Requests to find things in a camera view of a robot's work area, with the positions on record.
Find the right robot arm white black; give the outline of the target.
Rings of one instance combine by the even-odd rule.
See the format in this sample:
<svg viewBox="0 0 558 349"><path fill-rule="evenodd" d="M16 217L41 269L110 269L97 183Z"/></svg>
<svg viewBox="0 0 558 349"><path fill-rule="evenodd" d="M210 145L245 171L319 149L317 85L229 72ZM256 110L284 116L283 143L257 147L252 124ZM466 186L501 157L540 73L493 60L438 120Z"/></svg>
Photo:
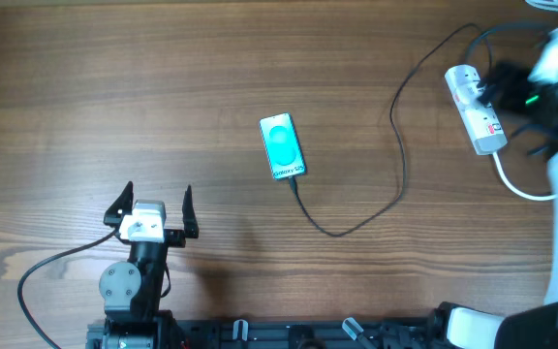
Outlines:
<svg viewBox="0 0 558 349"><path fill-rule="evenodd" d="M422 330L411 332L413 339L423 348L558 348L558 28L533 68L500 62L480 77L462 64L448 69L445 80L474 150L491 156L496 170L503 169L499 153L509 140L497 110L526 119L517 135L531 130L546 137L541 150L551 192L539 199L553 203L552 266L541 306L501 317L443 302Z"/></svg>

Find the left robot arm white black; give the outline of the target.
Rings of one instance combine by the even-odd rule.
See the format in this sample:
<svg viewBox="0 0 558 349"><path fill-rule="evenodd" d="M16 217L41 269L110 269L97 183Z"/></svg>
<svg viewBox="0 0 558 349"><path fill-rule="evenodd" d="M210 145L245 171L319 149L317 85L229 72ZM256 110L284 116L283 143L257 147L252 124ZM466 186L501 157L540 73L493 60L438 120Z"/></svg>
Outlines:
<svg viewBox="0 0 558 349"><path fill-rule="evenodd" d="M115 237L130 247L129 257L107 267L99 281L106 319L92 325L86 336L87 348L159 349L186 348L188 339L172 312L160 308L170 287L167 264L171 248L183 248L188 238L200 233L191 188L184 192L181 229L166 226L162 201L135 200L133 183L128 182L106 210L104 224Z"/></svg>

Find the Galaxy smartphone with teal screen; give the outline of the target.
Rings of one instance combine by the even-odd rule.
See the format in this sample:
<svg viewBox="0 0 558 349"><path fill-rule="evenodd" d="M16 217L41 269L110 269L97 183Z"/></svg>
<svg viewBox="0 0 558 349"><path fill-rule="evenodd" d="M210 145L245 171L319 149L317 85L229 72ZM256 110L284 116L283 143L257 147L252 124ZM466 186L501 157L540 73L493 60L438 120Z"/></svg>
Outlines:
<svg viewBox="0 0 558 349"><path fill-rule="evenodd" d="M262 118L259 125L272 177L282 180L304 175L306 164L291 115L281 113Z"/></svg>

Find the white charger plug adapter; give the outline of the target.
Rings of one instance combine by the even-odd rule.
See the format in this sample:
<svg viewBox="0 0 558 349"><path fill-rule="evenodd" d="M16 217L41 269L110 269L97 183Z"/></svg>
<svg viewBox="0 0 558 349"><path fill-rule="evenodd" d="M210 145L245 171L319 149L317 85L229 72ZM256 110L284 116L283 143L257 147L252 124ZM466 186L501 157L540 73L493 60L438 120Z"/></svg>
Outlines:
<svg viewBox="0 0 558 349"><path fill-rule="evenodd" d="M478 87L475 83L467 83L458 86L453 92L452 97L460 111L478 109L487 106L479 101L479 97L483 92L483 87Z"/></svg>

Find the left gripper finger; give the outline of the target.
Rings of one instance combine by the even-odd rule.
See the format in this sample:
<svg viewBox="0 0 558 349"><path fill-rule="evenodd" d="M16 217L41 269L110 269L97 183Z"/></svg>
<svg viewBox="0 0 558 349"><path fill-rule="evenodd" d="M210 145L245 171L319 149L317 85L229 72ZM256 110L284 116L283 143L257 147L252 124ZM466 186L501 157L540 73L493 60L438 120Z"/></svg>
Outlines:
<svg viewBox="0 0 558 349"><path fill-rule="evenodd" d="M129 181L118 198L110 205L104 214L104 224L109 227L119 227L125 215L131 214L134 199L134 184Z"/></svg>
<svg viewBox="0 0 558 349"><path fill-rule="evenodd" d="M198 220L195 214L195 209L193 205L193 192L190 185L184 193L183 203L182 203L182 222L183 230L186 238L198 238L200 233L200 228Z"/></svg>

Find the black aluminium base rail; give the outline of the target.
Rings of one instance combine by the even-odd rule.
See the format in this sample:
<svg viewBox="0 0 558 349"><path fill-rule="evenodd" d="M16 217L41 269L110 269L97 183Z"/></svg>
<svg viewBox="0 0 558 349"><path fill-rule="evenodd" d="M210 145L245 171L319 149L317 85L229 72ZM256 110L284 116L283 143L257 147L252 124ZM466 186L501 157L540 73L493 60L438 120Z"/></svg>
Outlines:
<svg viewBox="0 0 558 349"><path fill-rule="evenodd" d="M90 325L87 348L451 348L424 318L362 322L349 334L341 321L179 321L168 325Z"/></svg>

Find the white power strip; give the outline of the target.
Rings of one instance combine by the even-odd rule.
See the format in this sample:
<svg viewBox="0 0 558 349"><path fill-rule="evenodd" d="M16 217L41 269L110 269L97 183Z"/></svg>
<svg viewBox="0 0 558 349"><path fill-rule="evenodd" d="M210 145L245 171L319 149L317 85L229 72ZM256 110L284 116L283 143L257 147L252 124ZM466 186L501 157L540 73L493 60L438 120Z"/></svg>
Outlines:
<svg viewBox="0 0 558 349"><path fill-rule="evenodd" d="M467 83L475 83L479 86L481 78L473 66L458 65L447 70L445 81L453 100L452 94L458 86ZM490 103L485 105L487 106L478 109L458 110L471 144L478 155L491 155L508 142L495 110Z"/></svg>

